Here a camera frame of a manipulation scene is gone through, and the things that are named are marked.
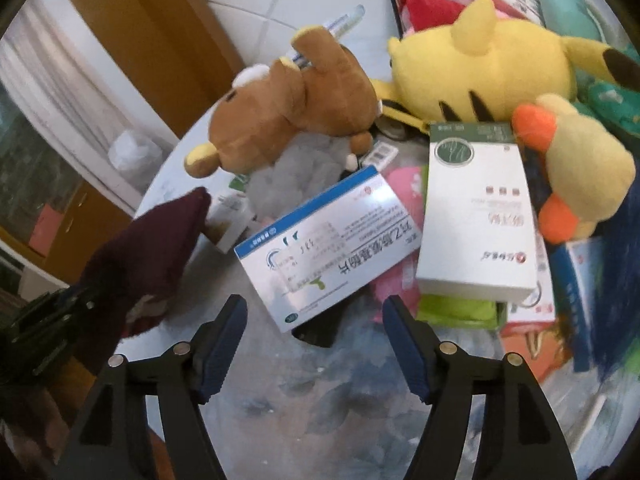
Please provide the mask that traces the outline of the black remote case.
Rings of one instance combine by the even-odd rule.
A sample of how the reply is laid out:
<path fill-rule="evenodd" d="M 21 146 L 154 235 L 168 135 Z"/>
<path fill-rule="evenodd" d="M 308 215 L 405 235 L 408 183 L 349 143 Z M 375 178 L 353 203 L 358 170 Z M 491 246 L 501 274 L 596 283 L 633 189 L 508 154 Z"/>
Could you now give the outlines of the black remote case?
<path fill-rule="evenodd" d="M 329 349 L 334 344 L 344 312 L 344 304 L 337 304 L 294 328 L 292 336 L 305 344 Z"/>

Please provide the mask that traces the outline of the yellow duck plush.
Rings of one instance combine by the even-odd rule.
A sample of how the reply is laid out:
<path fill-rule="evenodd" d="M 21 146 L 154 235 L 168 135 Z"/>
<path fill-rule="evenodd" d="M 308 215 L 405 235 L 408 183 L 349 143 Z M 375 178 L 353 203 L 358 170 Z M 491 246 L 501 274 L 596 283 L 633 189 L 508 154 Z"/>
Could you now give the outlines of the yellow duck plush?
<path fill-rule="evenodd" d="M 623 205 L 637 175 L 634 156 L 596 118 L 562 96 L 543 94 L 516 107 L 516 138 L 544 162 L 551 193 L 538 211 L 550 244 L 590 237 Z"/>

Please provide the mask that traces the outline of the orange medicine box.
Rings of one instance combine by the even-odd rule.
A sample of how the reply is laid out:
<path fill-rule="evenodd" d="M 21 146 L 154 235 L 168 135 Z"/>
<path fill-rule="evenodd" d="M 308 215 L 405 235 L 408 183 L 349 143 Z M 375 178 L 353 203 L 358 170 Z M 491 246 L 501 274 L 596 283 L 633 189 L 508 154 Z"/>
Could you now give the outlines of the orange medicine box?
<path fill-rule="evenodd" d="M 556 316 L 546 244 L 536 234 L 537 285 L 520 304 L 506 305 L 500 341 L 506 353 L 516 352 L 541 384 L 570 358 Z"/>

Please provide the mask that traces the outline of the green wipes pack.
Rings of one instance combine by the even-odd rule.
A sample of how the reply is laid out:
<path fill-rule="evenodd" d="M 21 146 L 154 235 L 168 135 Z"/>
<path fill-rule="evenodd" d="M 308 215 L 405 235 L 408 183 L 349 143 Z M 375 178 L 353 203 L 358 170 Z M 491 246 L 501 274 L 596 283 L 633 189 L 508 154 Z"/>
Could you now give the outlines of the green wipes pack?
<path fill-rule="evenodd" d="M 416 319 L 433 326 L 498 330 L 506 319 L 504 304 L 487 300 L 423 295 Z"/>

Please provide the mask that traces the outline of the pink wipes pack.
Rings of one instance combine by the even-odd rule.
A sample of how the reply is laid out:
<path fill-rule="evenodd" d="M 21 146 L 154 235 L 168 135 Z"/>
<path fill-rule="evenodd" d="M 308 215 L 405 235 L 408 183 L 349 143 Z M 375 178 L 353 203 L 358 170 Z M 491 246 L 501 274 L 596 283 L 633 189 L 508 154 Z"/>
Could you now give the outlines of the pink wipes pack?
<path fill-rule="evenodd" d="M 424 221 L 424 167 L 401 167 L 386 176 L 386 181 L 408 212 L 410 220 L 401 223 L 400 240 L 407 242 L 412 252 L 378 276 L 370 285 L 375 300 L 382 304 L 389 296 L 399 296 L 410 314 L 418 314 L 420 289 L 416 282 L 416 265 Z"/>

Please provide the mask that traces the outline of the teal snack bag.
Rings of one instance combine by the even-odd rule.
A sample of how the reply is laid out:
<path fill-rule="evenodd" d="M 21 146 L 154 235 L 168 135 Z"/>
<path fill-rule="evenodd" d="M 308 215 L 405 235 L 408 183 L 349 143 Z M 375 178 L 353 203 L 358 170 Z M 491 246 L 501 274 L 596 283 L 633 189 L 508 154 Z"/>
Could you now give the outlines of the teal snack bag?
<path fill-rule="evenodd" d="M 610 84 L 575 68 L 575 105 L 585 115 L 600 120 L 612 133 L 639 140 L 639 93 Z"/>

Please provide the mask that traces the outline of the grey mouse plush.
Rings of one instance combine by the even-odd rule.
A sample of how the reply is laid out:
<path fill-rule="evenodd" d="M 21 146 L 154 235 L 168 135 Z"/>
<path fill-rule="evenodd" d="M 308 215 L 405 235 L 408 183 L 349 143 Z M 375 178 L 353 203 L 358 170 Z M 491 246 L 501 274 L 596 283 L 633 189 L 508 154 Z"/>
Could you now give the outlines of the grey mouse plush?
<path fill-rule="evenodd" d="M 246 195 L 258 221 L 281 218 L 341 179 L 347 138 L 299 133 L 271 166 L 250 175 Z"/>

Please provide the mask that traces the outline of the teal plush toy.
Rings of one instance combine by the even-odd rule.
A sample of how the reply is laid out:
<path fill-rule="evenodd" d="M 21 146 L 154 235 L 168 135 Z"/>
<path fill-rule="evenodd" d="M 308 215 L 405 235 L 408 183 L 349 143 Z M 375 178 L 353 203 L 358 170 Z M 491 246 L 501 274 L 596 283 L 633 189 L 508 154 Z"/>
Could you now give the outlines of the teal plush toy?
<path fill-rule="evenodd" d="M 605 42 L 597 9 L 587 0 L 538 0 L 544 26 L 560 36 Z"/>

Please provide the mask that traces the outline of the white green medicine box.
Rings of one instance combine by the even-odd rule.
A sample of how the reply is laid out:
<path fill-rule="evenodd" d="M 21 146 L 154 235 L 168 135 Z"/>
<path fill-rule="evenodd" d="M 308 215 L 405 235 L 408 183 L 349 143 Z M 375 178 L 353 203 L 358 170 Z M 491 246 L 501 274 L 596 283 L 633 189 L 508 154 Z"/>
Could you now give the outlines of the white green medicine box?
<path fill-rule="evenodd" d="M 505 122 L 431 125 L 416 281 L 424 295 L 495 302 L 536 288 L 533 208 Z"/>

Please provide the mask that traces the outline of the maroon knit beanie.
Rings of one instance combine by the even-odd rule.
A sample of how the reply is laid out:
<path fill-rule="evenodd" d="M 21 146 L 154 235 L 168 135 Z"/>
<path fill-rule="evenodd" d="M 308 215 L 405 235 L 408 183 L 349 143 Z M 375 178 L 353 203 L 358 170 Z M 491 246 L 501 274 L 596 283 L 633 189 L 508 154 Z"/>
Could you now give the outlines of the maroon knit beanie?
<path fill-rule="evenodd" d="M 96 303 L 74 350 L 91 374 L 122 338 L 163 321 L 211 203 L 205 188 L 194 188 L 142 214 L 91 257 L 78 285 L 94 290 Z"/>

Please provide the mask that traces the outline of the blue long box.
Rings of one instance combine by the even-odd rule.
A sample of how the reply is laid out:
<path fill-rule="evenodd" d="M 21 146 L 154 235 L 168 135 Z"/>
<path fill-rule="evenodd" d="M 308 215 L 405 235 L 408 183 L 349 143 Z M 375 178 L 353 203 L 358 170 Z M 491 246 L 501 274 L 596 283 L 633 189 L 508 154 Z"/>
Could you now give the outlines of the blue long box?
<path fill-rule="evenodd" d="M 594 367 L 593 312 L 603 270 L 603 238 L 594 236 L 556 246 L 549 256 L 561 332 L 575 373 Z"/>

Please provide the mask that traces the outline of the blue white medicine box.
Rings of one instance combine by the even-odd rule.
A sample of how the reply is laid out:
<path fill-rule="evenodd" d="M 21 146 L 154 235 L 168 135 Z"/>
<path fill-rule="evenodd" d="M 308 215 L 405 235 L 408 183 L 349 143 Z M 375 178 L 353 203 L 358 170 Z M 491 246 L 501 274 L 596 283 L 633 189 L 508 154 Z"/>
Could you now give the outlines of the blue white medicine box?
<path fill-rule="evenodd" d="M 290 332 L 336 306 L 412 252 L 410 217 L 369 166 L 236 245 L 234 253 L 270 318 Z"/>

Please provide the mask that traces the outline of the yellow Pikachu plush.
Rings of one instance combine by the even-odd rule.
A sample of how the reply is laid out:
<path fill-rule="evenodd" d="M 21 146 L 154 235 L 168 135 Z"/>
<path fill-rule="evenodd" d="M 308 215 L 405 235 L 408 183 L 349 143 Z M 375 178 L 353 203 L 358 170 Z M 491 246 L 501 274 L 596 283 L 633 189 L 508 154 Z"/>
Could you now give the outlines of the yellow Pikachu plush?
<path fill-rule="evenodd" d="M 372 82 L 384 115 L 427 132 L 434 122 L 507 122 L 543 94 L 577 96 L 578 70 L 629 90 L 639 65 L 603 42 L 498 18 L 475 0 L 450 25 L 390 38 L 389 81 Z"/>

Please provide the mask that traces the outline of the brown bear plush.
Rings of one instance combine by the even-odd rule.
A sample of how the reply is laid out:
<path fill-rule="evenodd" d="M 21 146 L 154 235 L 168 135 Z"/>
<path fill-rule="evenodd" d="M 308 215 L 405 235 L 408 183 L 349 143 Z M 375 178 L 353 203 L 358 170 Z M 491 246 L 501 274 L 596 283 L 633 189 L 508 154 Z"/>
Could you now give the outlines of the brown bear plush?
<path fill-rule="evenodd" d="M 274 164 L 301 132 L 345 138 L 356 156 L 372 148 L 378 98 L 356 56 L 320 25 L 299 29 L 291 46 L 309 64 L 284 56 L 236 76 L 215 106 L 208 140 L 186 155 L 187 174 L 251 174 Z"/>

